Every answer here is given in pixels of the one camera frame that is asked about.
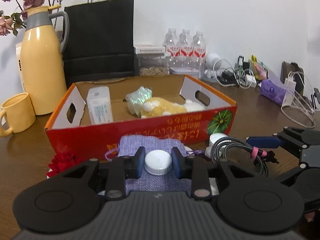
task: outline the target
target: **pink label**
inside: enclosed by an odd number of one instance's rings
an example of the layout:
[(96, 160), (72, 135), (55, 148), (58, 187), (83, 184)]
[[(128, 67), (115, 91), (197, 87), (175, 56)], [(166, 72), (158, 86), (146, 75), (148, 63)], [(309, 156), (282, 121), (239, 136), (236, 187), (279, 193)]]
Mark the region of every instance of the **pink label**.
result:
[(167, 52), (171, 53), (172, 57), (177, 57), (180, 55), (180, 47), (178, 46), (167, 46)]
[(191, 57), (193, 54), (193, 46), (184, 46), (181, 47), (181, 55)]
[(195, 57), (204, 57), (205, 56), (205, 49), (195, 48), (193, 53), (194, 53)]

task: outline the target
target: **phone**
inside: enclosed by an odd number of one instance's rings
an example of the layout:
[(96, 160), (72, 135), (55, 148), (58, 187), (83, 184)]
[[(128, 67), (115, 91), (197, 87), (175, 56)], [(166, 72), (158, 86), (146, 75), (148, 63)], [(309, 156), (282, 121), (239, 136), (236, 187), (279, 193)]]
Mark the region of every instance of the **phone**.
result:
[(315, 94), (314, 95), (317, 98), (318, 103), (320, 104), (320, 93), (319, 93), (319, 89), (318, 88), (315, 88)]

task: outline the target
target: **purple tissue pack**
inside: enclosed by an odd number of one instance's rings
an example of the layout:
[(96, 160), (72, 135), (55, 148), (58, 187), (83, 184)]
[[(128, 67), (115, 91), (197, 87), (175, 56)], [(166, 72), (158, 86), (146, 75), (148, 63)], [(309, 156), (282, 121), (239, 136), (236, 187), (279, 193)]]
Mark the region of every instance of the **purple tissue pack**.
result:
[(269, 98), (271, 101), (282, 106), (286, 89), (273, 84), (271, 80), (265, 79), (261, 82), (260, 94)]

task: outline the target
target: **plush toy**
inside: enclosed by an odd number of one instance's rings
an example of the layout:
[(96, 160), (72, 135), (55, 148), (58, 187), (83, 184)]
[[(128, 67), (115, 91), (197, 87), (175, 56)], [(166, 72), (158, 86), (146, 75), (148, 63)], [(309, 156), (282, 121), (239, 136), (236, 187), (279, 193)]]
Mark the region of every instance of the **plush toy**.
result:
[(145, 101), (145, 103), (142, 105), (140, 113), (141, 118), (149, 118), (163, 115), (203, 111), (204, 109), (204, 106), (188, 99), (184, 105), (179, 105), (163, 98), (154, 97)]

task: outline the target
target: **yellow thermos flask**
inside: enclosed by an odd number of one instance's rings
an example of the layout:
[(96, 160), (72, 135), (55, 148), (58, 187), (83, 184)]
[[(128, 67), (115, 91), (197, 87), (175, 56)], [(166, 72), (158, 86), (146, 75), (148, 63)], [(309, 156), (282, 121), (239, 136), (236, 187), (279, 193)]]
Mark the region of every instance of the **yellow thermos flask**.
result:
[[(64, 11), (50, 14), (59, 8), (40, 6), (29, 9), (25, 20), (26, 32), (23, 37), (20, 63), (26, 92), (30, 94), (36, 115), (53, 112), (67, 91), (63, 71), (62, 52), (69, 35), (69, 18)], [(65, 35), (59, 42), (52, 26), (52, 18), (63, 16)]]

